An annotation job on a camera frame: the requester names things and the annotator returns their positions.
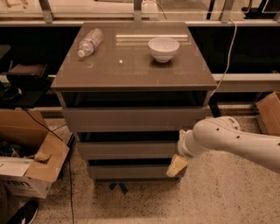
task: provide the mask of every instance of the drawer front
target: drawer front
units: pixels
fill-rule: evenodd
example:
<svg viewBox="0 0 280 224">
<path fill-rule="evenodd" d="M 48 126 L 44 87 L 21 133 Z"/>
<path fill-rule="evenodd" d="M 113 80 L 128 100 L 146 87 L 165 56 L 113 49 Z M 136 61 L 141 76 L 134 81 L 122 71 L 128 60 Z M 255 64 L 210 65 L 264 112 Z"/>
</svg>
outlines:
<svg viewBox="0 0 280 224">
<path fill-rule="evenodd" d="M 91 179 L 167 179 L 168 166 L 108 166 L 87 168 Z"/>
<path fill-rule="evenodd" d="M 63 108 L 62 113 L 72 132 L 156 131 L 190 129 L 205 118 L 205 108 Z"/>
<path fill-rule="evenodd" d="M 77 143 L 77 149 L 84 160 L 172 158 L 175 142 L 133 142 L 133 143 Z"/>
</svg>

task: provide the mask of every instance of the person's leg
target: person's leg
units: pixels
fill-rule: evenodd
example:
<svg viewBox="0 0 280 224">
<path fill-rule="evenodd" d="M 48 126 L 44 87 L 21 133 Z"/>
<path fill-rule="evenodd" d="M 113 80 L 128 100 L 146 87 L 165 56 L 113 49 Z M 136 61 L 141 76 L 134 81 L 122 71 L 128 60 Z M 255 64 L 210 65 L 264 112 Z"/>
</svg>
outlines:
<svg viewBox="0 0 280 224">
<path fill-rule="evenodd" d="M 7 223 L 18 211 L 18 198 L 0 181 L 0 223 Z"/>
</svg>

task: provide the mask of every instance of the metal post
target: metal post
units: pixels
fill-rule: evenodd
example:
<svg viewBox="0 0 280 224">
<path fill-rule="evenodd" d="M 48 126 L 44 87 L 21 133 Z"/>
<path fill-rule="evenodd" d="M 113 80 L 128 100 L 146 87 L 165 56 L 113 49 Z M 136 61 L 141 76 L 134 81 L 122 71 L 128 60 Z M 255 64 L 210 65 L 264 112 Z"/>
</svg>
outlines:
<svg viewBox="0 0 280 224">
<path fill-rule="evenodd" d="M 273 18 L 273 20 L 277 21 L 278 23 L 280 23 L 280 11 L 275 15 L 275 17 Z"/>
<path fill-rule="evenodd" d="M 233 9 L 235 0 L 226 0 L 224 3 L 224 7 L 220 13 L 219 20 L 221 22 L 227 22 L 230 19 L 230 13 Z"/>
<path fill-rule="evenodd" d="M 141 8 L 142 8 L 142 0 L 134 0 L 134 22 L 141 22 Z"/>
<path fill-rule="evenodd" d="M 48 0 L 39 0 L 39 3 L 43 11 L 43 17 L 45 22 L 47 24 L 51 24 L 54 20 L 54 17 Z"/>
</svg>

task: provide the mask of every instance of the clear bottle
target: clear bottle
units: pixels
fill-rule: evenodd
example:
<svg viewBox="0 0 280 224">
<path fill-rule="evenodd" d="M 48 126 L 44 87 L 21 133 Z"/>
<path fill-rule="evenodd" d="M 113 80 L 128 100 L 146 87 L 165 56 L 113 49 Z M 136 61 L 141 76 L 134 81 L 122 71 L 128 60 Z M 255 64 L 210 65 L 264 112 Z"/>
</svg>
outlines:
<svg viewBox="0 0 280 224">
<path fill-rule="evenodd" d="M 79 43 L 79 57 L 83 58 L 92 54 L 97 46 L 103 41 L 103 33 L 100 29 L 93 29 L 87 36 Z"/>
</svg>

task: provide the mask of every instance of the white robotic arm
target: white robotic arm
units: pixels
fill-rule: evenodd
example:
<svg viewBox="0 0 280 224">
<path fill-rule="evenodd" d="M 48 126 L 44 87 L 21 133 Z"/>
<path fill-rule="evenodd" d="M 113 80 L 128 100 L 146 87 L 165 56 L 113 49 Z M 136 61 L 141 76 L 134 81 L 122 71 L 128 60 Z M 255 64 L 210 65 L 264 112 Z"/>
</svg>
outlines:
<svg viewBox="0 0 280 224">
<path fill-rule="evenodd" d="M 238 122 L 229 116 L 197 122 L 193 130 L 180 131 L 178 155 L 173 157 L 168 176 L 175 176 L 187 164 L 209 150 L 231 152 L 258 165 L 280 173 L 280 137 L 240 131 Z"/>
</svg>

